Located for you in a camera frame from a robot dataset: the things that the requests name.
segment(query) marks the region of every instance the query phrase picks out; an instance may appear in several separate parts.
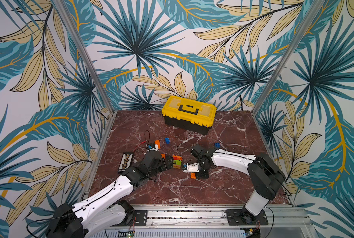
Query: toolbox handle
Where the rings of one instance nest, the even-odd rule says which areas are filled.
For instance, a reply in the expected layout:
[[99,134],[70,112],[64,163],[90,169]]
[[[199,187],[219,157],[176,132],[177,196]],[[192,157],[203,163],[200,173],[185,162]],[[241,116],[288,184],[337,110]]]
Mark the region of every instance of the toolbox handle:
[[198,108],[196,108],[196,112],[190,112],[188,110],[184,110],[182,109],[182,105],[180,105],[180,107],[178,108],[178,111],[181,111],[181,112],[187,112],[187,113],[191,113],[191,114],[194,114],[194,115],[198,115]]

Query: toolbox lid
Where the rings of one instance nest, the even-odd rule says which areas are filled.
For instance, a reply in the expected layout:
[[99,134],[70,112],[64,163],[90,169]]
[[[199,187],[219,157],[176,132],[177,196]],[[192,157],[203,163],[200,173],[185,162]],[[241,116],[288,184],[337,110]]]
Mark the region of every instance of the toolbox lid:
[[193,124],[213,126],[217,108],[209,103],[170,96],[161,110],[164,117],[190,121]]

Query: tropical leaf wallpaper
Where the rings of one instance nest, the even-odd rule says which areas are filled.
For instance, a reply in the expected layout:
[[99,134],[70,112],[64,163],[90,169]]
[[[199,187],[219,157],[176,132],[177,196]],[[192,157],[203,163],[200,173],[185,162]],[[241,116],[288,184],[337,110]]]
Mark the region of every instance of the tropical leaf wallpaper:
[[[92,3],[66,2],[89,45]],[[0,237],[81,198],[110,117],[99,97],[50,0],[0,1]]]
[[251,110],[312,2],[95,0],[74,21],[113,108],[160,110],[177,95]]
[[257,121],[319,237],[354,238],[354,0],[325,1]]

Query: marble table surface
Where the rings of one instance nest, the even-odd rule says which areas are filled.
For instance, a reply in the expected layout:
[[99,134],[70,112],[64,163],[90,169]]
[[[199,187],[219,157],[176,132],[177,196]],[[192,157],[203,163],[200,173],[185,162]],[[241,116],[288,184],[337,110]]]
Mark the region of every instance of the marble table surface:
[[[144,141],[146,130],[150,132],[150,142],[160,140],[161,153],[182,155],[185,161],[194,159],[189,153],[192,146],[199,144],[209,148],[216,142],[222,149],[236,153],[266,153],[250,112],[217,112],[213,127],[204,136],[165,125],[161,111],[118,111],[90,196],[117,178],[122,153],[133,151]],[[165,137],[170,139],[170,144],[166,144]],[[141,160],[144,151],[137,150],[134,160]],[[130,204],[244,204],[253,190],[250,177],[233,169],[211,169],[206,180],[192,179],[190,173],[170,169],[158,174],[156,182],[149,180],[124,199]],[[289,204],[289,200],[284,195],[277,195],[270,203]]]

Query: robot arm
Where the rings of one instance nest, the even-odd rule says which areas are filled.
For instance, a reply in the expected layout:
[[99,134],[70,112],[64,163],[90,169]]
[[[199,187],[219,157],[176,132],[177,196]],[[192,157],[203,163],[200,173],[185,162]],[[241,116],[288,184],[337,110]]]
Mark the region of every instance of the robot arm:
[[208,175],[212,165],[235,169],[250,176],[255,190],[240,215],[246,224],[252,224],[258,219],[263,207],[275,198],[285,180],[283,172],[266,154],[242,155],[216,147],[205,150],[200,145],[195,145],[191,154],[197,159],[202,176]]
[[[215,147],[205,150],[200,145],[195,145],[191,154],[198,162],[197,174],[203,174],[203,178],[208,176],[212,166],[235,169],[251,177],[255,190],[240,213],[245,224],[259,220],[262,208],[275,197],[285,179],[268,155],[242,155]],[[73,206],[66,203],[59,206],[46,230],[47,238],[87,238],[112,225],[127,226],[134,213],[131,205],[125,200],[110,205],[132,193],[158,172],[171,169],[172,161],[169,156],[161,158],[157,147],[149,150],[140,163],[127,168],[98,193]]]
[[98,193],[73,206],[66,203],[59,206],[46,230],[47,238],[87,238],[112,225],[126,226],[133,217],[132,206],[125,200],[111,205],[145,184],[158,172],[171,168],[171,157],[163,159],[157,148],[147,151],[140,163],[127,168]]

